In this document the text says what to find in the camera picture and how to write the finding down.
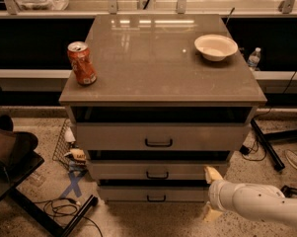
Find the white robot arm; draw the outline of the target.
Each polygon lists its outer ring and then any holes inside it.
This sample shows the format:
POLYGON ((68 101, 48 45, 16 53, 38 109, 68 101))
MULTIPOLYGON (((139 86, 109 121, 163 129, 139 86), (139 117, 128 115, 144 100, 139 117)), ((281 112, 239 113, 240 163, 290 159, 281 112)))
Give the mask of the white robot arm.
POLYGON ((277 222, 297 228, 297 198, 286 197, 277 187, 226 181, 211 166, 204 167, 209 184, 203 220, 211 222, 226 211, 251 221, 277 222))

